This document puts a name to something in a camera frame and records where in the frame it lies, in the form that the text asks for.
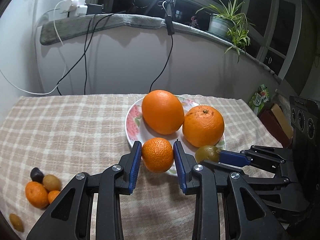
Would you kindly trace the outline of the small tangerine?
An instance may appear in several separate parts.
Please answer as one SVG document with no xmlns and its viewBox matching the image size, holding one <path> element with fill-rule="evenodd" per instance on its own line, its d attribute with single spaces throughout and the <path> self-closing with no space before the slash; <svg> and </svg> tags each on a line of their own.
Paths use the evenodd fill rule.
<svg viewBox="0 0 320 240">
<path fill-rule="evenodd" d="M 54 201 L 54 199 L 59 195 L 59 193 L 60 193 L 59 190 L 53 190 L 48 193 L 49 204 L 51 204 Z"/>
</svg>

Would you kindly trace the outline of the green brown kiwi fruit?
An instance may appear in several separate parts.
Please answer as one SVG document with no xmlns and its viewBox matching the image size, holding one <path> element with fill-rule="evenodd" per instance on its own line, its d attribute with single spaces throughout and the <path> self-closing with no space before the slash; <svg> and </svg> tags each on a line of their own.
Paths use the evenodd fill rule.
<svg viewBox="0 0 320 240">
<path fill-rule="evenodd" d="M 212 145 L 202 146 L 195 152 L 195 159 L 197 163 L 204 160 L 218 163 L 220 160 L 220 149 Z"/>
</svg>

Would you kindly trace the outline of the brown longan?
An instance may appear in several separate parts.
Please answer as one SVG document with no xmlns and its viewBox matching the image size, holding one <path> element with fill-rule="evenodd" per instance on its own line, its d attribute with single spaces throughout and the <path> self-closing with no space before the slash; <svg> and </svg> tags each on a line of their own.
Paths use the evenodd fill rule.
<svg viewBox="0 0 320 240">
<path fill-rule="evenodd" d="M 61 181 L 59 178 L 52 174 L 45 175 L 42 181 L 44 188 L 47 191 L 60 191 L 61 190 Z"/>
<path fill-rule="evenodd" d="M 23 222 L 20 219 L 20 217 L 18 217 L 18 215 L 11 213 L 9 215 L 9 220 L 12 224 L 12 227 L 18 231 L 18 232 L 24 232 L 24 226 L 23 226 Z"/>
</svg>

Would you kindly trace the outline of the medium tangerine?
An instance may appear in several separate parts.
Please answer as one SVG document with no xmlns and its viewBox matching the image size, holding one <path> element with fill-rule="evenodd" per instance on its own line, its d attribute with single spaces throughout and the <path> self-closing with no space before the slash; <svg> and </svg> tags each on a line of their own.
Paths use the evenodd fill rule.
<svg viewBox="0 0 320 240">
<path fill-rule="evenodd" d="M 30 181 L 25 186 L 25 196 L 29 203 L 38 208 L 44 209 L 49 205 L 48 192 L 41 183 Z"/>
</svg>

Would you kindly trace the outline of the large rough mandarin orange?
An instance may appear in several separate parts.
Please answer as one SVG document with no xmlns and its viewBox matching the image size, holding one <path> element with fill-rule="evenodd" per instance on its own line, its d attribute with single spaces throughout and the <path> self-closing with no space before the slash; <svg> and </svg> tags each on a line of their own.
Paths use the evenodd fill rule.
<svg viewBox="0 0 320 240">
<path fill-rule="evenodd" d="M 225 130 L 221 113 L 206 105 L 191 108 L 184 117 L 182 132 L 185 139 L 195 147 L 216 145 Z"/>
</svg>

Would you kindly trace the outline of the brown longan front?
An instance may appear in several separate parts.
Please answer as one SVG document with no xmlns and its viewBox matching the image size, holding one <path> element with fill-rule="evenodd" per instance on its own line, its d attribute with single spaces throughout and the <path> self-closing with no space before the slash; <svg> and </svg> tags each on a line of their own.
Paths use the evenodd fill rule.
<svg viewBox="0 0 320 240">
<path fill-rule="evenodd" d="M 23 222 L 20 219 L 20 217 L 18 217 L 18 215 L 11 213 L 9 215 L 9 220 L 12 224 L 12 227 L 18 231 L 18 232 L 24 232 L 24 226 L 23 226 Z"/>
</svg>

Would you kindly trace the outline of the dark plum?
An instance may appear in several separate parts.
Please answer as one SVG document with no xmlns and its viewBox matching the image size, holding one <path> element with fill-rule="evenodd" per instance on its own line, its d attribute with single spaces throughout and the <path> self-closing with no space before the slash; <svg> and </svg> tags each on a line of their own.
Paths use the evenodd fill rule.
<svg viewBox="0 0 320 240">
<path fill-rule="evenodd" d="M 44 174 L 42 173 L 42 171 L 38 167 L 34 167 L 30 172 L 30 178 L 32 181 L 35 181 L 35 182 L 42 184 Z"/>
</svg>

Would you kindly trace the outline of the smooth navel orange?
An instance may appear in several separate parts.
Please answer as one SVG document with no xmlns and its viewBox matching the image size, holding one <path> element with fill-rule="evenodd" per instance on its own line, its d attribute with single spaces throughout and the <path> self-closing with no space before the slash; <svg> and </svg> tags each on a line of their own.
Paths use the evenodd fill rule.
<svg viewBox="0 0 320 240">
<path fill-rule="evenodd" d="M 154 90 L 144 96 L 142 115 L 148 126 L 162 135 L 175 133 L 184 122 L 180 100 L 166 90 Z"/>
</svg>

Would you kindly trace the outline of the green snack package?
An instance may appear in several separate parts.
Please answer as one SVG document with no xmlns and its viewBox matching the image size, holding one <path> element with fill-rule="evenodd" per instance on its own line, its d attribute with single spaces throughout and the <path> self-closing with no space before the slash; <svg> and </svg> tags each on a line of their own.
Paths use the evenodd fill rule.
<svg viewBox="0 0 320 240">
<path fill-rule="evenodd" d="M 268 88 L 264 84 L 261 84 L 249 100 L 248 106 L 255 115 L 258 115 L 264 105 L 269 101 L 270 94 Z"/>
</svg>

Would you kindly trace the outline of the beige checkered tablecloth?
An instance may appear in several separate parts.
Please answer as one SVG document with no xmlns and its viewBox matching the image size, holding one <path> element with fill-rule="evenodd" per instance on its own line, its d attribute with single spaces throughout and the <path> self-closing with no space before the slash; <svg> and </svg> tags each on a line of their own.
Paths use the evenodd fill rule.
<svg viewBox="0 0 320 240">
<path fill-rule="evenodd" d="M 139 94 L 21 97 L 1 123 L 1 212 L 23 222 L 25 239 L 42 215 L 25 197 L 30 172 L 38 167 L 66 185 L 77 173 L 97 174 L 130 150 L 126 114 Z M 126 239 L 191 239 L 194 196 L 178 179 L 142 165 L 136 188 L 121 196 Z"/>
</svg>

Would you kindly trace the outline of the white floral plate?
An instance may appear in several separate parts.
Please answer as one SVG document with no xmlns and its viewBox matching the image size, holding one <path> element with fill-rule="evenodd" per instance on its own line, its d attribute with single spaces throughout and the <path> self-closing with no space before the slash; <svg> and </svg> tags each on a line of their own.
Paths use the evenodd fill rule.
<svg viewBox="0 0 320 240">
<path fill-rule="evenodd" d="M 199 105 L 195 101 L 180 95 L 177 95 L 177 98 L 181 102 L 185 114 L 193 107 L 196 107 Z M 126 133 L 126 137 L 129 142 L 129 145 L 132 147 L 135 141 L 140 141 L 143 145 L 146 141 L 155 137 L 164 138 L 168 140 L 171 143 L 171 145 L 173 145 L 173 143 L 176 140 L 179 140 L 183 146 L 184 151 L 188 154 L 195 156 L 195 152 L 197 151 L 198 148 L 194 147 L 192 144 L 190 144 L 188 141 L 185 140 L 182 132 L 182 126 L 180 127 L 179 130 L 177 130 L 172 134 L 162 135 L 155 132 L 153 129 L 151 129 L 148 126 L 147 123 L 145 123 L 142 115 L 142 102 L 143 102 L 143 98 L 137 100 L 130 107 L 126 115 L 125 133 Z M 226 150 L 225 134 L 222 135 L 221 139 L 215 146 L 221 150 Z M 166 171 L 166 174 L 177 177 L 175 163 L 173 163 L 172 167 Z"/>
</svg>

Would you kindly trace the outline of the potted spider plant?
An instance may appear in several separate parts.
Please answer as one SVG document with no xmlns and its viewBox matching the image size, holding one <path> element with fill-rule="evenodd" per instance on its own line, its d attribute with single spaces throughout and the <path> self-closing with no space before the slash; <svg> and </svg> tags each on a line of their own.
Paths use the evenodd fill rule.
<svg viewBox="0 0 320 240">
<path fill-rule="evenodd" d="M 225 53 L 234 50 L 237 57 L 241 53 L 246 52 L 246 48 L 251 44 L 249 37 L 249 26 L 251 22 L 247 15 L 241 11 L 244 1 L 228 0 L 224 3 L 222 0 L 217 0 L 216 4 L 209 3 L 201 7 L 195 13 L 205 11 L 210 14 L 210 23 L 218 23 L 222 28 L 215 28 L 212 34 L 227 40 L 231 45 L 225 50 Z"/>
</svg>

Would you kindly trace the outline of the small figurine on sill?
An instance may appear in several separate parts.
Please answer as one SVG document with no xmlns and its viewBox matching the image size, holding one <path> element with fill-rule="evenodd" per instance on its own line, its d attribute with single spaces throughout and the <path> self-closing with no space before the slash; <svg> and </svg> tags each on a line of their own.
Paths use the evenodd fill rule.
<svg viewBox="0 0 320 240">
<path fill-rule="evenodd" d="M 195 28 L 195 29 L 199 29 L 199 28 L 200 28 L 200 27 L 199 27 L 199 24 L 198 24 L 197 17 L 196 17 L 195 15 L 192 16 L 190 20 L 191 20 L 191 22 L 190 22 L 190 24 L 189 24 L 190 27 L 193 27 L 193 28 Z"/>
</svg>

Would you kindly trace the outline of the grey windowsill mat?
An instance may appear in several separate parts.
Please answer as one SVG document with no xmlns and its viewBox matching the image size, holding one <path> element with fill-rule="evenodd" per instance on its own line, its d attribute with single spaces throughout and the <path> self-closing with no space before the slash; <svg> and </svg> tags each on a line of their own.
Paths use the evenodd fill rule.
<svg viewBox="0 0 320 240">
<path fill-rule="evenodd" d="M 60 42 L 56 34 L 54 24 L 62 41 L 67 41 L 71 38 L 85 35 L 87 32 L 87 27 L 89 25 L 89 20 L 91 20 L 92 18 L 94 24 L 96 24 L 99 20 L 103 19 L 101 22 L 98 23 L 95 32 L 118 27 L 131 27 L 148 30 L 158 30 L 161 28 L 166 29 L 167 27 L 165 20 L 158 17 L 130 14 L 115 14 L 113 16 L 110 16 L 110 20 L 108 20 L 109 17 L 107 16 L 109 15 L 86 15 L 80 17 L 69 17 L 55 21 L 52 20 L 50 22 L 47 22 L 44 25 L 42 25 L 40 43 L 43 46 L 49 46 Z M 193 27 L 183 25 L 177 22 L 173 22 L 173 26 L 175 33 L 193 35 L 227 47 L 230 47 L 232 45 L 231 42 L 223 40 L 222 38 L 206 31 L 201 31 L 199 29 L 195 29 Z M 250 58 L 253 62 L 255 62 L 257 65 L 263 67 L 264 70 L 268 71 L 271 75 L 273 75 L 273 78 L 277 81 L 277 83 L 280 84 L 282 82 L 282 79 L 278 77 L 277 74 L 275 74 L 275 72 L 271 70 L 267 65 L 261 63 L 248 53 L 246 53 L 245 55 L 248 58 Z"/>
</svg>

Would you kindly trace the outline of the black power adapter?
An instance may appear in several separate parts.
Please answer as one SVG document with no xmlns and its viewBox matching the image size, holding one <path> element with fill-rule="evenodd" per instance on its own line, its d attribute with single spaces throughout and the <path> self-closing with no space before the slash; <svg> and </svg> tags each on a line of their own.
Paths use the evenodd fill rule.
<svg viewBox="0 0 320 240">
<path fill-rule="evenodd" d="M 86 4 L 86 6 L 87 6 L 86 15 L 97 15 L 102 13 L 103 6 L 100 4 Z"/>
</svg>

